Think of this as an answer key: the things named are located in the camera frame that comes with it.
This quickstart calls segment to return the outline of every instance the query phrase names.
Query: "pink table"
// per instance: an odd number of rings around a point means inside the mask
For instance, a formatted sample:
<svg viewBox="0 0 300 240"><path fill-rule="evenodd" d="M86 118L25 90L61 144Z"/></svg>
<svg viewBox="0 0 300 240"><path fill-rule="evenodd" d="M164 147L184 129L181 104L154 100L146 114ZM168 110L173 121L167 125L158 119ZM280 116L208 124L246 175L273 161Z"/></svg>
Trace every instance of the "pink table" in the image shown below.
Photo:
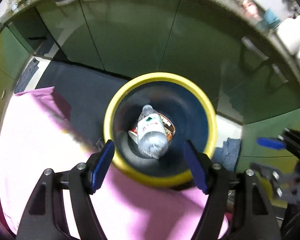
<svg viewBox="0 0 300 240"><path fill-rule="evenodd" d="M42 172L70 170L93 152L72 130L70 111L54 88L19 93L9 103L0 135L0 198L14 233ZM70 234L79 238L69 191L63 195ZM207 201L197 188L145 187L113 165L90 197L108 240L189 240ZM220 236L227 228L225 217Z"/></svg>

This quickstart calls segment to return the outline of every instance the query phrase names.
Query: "metal screw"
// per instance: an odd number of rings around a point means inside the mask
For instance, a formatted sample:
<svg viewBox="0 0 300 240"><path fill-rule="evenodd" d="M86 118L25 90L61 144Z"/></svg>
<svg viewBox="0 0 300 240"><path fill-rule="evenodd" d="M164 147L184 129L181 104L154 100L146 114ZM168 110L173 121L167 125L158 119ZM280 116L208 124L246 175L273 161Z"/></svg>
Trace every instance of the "metal screw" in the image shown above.
<svg viewBox="0 0 300 240"><path fill-rule="evenodd" d="M253 170L246 170L246 174L247 174L248 176L253 176L253 175L254 175L254 172L253 172Z"/></svg>
<svg viewBox="0 0 300 240"><path fill-rule="evenodd" d="M221 165L220 165L219 163L213 163L213 164L212 164L212 168L213 168L214 170L220 170L220 169L221 169Z"/></svg>
<svg viewBox="0 0 300 240"><path fill-rule="evenodd" d="M277 193L279 197L282 197L282 190L280 188L277 188Z"/></svg>
<svg viewBox="0 0 300 240"><path fill-rule="evenodd" d="M47 176L50 175L51 173L52 173L52 169L50 169L50 168L49 168L49 169L46 169L46 170L43 172L43 174L44 174L44 175L47 175Z"/></svg>
<svg viewBox="0 0 300 240"><path fill-rule="evenodd" d="M274 176L274 178L276 179L276 180L278 180L279 179L279 174L277 173L277 172L272 172L272 175Z"/></svg>
<svg viewBox="0 0 300 240"><path fill-rule="evenodd" d="M86 167L86 164L85 164L85 163L79 163L79 164L77 165L77 169L78 169L78 170L83 170L85 167Z"/></svg>

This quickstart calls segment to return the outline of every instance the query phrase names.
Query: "yellow ring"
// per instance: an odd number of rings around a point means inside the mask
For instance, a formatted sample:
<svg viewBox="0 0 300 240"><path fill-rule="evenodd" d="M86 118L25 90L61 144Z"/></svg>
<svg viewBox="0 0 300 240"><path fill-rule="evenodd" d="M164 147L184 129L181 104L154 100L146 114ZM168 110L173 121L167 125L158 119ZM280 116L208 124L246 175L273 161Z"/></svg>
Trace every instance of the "yellow ring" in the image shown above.
<svg viewBox="0 0 300 240"><path fill-rule="evenodd" d="M213 106L206 94L196 84L184 77L171 73L156 72L145 74L134 78L118 90L118 92L111 99L106 111L103 125L105 142L109 139L114 140L112 132L114 114L123 98L138 86L154 81L167 81L178 84L189 90L199 100L207 115L209 131L207 144L203 152L208 155L209 158L212 158L217 141L217 121ZM180 174L164 178L145 175L127 164L117 149L114 152L112 161L114 165L127 176L148 186L173 187L188 182L192 179L190 170L186 170Z"/></svg>

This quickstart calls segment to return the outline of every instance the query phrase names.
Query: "clear plastic bottle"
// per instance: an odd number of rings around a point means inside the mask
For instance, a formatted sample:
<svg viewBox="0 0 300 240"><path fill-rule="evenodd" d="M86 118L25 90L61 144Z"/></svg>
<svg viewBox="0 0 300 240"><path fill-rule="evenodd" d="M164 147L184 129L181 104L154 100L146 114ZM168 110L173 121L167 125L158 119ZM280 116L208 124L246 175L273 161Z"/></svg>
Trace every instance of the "clear plastic bottle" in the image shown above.
<svg viewBox="0 0 300 240"><path fill-rule="evenodd" d="M168 150L168 138L157 111L145 105L138 119L138 149L145 156L159 159Z"/></svg>

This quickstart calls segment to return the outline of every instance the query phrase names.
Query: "kettle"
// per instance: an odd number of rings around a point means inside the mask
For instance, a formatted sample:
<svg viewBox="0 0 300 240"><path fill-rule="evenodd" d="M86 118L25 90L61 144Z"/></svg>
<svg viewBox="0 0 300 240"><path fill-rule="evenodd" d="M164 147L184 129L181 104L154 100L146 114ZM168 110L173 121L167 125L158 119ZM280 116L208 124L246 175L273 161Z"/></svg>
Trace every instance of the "kettle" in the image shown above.
<svg viewBox="0 0 300 240"><path fill-rule="evenodd" d="M277 27L276 32L290 54L295 55L300 48L300 15L296 19L285 19Z"/></svg>

